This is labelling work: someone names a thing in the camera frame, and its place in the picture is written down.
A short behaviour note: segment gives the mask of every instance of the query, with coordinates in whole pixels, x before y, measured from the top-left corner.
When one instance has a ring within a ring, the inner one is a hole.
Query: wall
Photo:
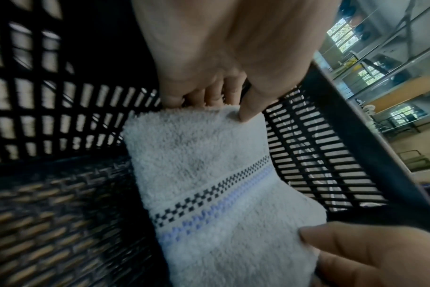
[[[396,153],[416,149],[430,159],[430,125],[426,127],[421,128],[421,133],[401,134],[390,141],[391,147]]]

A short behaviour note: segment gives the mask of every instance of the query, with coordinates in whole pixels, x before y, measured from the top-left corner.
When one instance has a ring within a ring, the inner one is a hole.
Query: pipe
[[[418,14],[418,16],[416,16],[414,19],[412,19],[411,21],[410,21],[410,23],[412,23],[412,22],[414,22],[414,21],[416,21],[416,20],[418,20],[418,19],[420,19],[421,17],[423,17],[423,16],[425,16],[428,12],[430,11],[430,6],[426,9],[426,10],[424,10],[422,13],[420,13],[420,14]],[[406,25],[404,25],[404,27],[401,27],[400,29],[398,29],[398,30],[395,30],[394,32],[392,32],[392,34],[385,40],[385,42],[383,42],[382,44],[379,44],[379,45],[377,45],[374,49],[372,49],[371,51],[369,51],[368,53],[366,53],[366,55],[364,55],[363,57],[361,57],[359,60],[358,60],[358,63],[361,63],[364,59],[366,59],[369,55],[371,55],[374,51],[376,51],[376,50],[378,50],[378,49],[381,49],[381,48],[383,48],[386,44],[388,44],[390,41],[392,41],[393,39],[395,39],[397,36],[398,36],[398,34],[402,31],[402,30],[404,30],[404,29],[406,29]],[[338,79],[338,78],[344,78],[344,76],[347,74],[347,73],[349,73],[350,71],[352,71],[353,70],[353,68],[355,67],[356,65],[352,65],[352,66],[350,66],[348,69],[346,69],[345,71],[343,71],[341,74],[339,74],[338,76],[336,76],[335,78],[334,78],[334,80],[336,80],[336,79]]]
[[[406,63],[402,64],[401,66],[397,67],[396,69],[394,69],[393,71],[389,72],[388,74],[386,74],[382,79],[380,79],[379,81],[375,82],[374,84],[372,84],[369,87],[364,88],[363,90],[361,90],[360,92],[358,92],[357,94],[349,97],[348,99],[357,99],[359,98],[361,95],[373,90],[374,88],[376,88],[377,86],[382,85],[386,80],[390,79],[392,76],[396,75],[397,73],[407,69],[408,67],[413,66],[414,64],[420,62],[421,60],[427,58],[430,56],[430,47],[426,50],[424,50],[423,52],[421,52],[420,54],[416,55],[415,57],[411,58],[409,61],[407,61]]]

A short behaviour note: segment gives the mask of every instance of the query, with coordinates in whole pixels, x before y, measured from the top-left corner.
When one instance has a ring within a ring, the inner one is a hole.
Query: towel
[[[124,139],[175,287],[307,287],[317,252],[298,229],[324,208],[275,172],[262,115],[181,109],[130,118]]]

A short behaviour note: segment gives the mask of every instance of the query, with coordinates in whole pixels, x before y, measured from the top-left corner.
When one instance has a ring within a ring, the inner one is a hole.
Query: white towel
[[[307,287],[317,253],[298,228],[324,208],[280,180],[264,117],[238,108],[129,119],[124,139],[175,287]]]

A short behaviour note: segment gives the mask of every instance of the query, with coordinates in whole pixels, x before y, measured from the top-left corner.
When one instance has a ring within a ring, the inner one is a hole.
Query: black plastic basket
[[[60,9],[0,0],[0,285],[168,285],[121,136],[160,109],[153,61],[127,1]],[[422,190],[315,66],[264,115],[278,174],[329,219],[430,230]]]

